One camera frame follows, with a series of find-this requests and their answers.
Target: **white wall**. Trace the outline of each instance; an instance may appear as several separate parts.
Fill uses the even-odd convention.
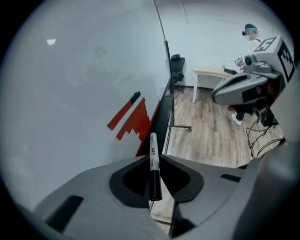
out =
[[[153,116],[169,79],[163,40],[148,0],[48,1],[32,14],[0,75],[1,172],[17,202],[33,209],[82,171],[135,157],[139,135],[116,135],[142,98]]]
[[[262,39],[282,34],[290,51],[292,39],[281,21],[255,0],[156,0],[170,54],[186,59],[183,84],[193,86],[194,69],[201,66],[239,70],[234,61],[249,52],[241,32],[254,24]],[[219,81],[202,77],[202,86],[213,88]]]

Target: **person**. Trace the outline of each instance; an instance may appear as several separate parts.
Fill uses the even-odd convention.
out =
[[[249,42],[249,52],[251,53],[253,50],[255,50],[256,47],[259,46],[261,39],[257,30],[257,27],[255,27],[253,24],[246,24],[245,25],[245,31],[242,32],[242,35],[245,36],[246,41]],[[242,67],[245,65],[245,62],[242,58],[238,58],[236,61],[237,66]],[[256,88],[256,93],[260,94],[261,89]],[[237,125],[242,125],[242,121],[244,119],[245,113],[252,113],[252,105],[234,105],[234,106],[228,106],[229,111],[235,110],[236,113],[231,114],[231,118],[235,121]]]

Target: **wooden floor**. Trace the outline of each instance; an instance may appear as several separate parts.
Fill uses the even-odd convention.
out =
[[[211,91],[198,90],[196,103],[192,103],[193,89],[185,88],[184,93],[174,94],[175,124],[192,126],[192,132],[184,128],[173,127],[170,135],[168,155],[177,156],[200,163],[236,168],[247,164],[251,159],[245,128],[250,128],[256,121],[255,115],[245,114],[243,123],[238,126],[231,118],[233,112],[227,106],[217,105],[211,99]],[[259,122],[253,129],[265,127]],[[252,143],[261,132],[251,131]],[[256,157],[259,149],[271,140],[282,135],[280,126],[271,127],[253,147]],[[267,147],[263,152],[274,148],[278,142]],[[151,215],[153,218],[170,222],[174,200],[162,182],[163,200],[154,202]],[[167,233],[169,226],[159,224]]]

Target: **wooden desk top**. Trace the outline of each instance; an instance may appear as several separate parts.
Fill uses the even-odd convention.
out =
[[[214,74],[214,75],[219,75],[219,76],[224,76],[224,77],[231,77],[232,74],[224,72],[224,70],[221,67],[200,67],[197,69],[194,69],[195,73],[202,73],[202,74]]]

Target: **marker label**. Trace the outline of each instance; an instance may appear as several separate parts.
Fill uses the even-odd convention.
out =
[[[150,171],[159,171],[158,141],[155,133],[150,134]]]

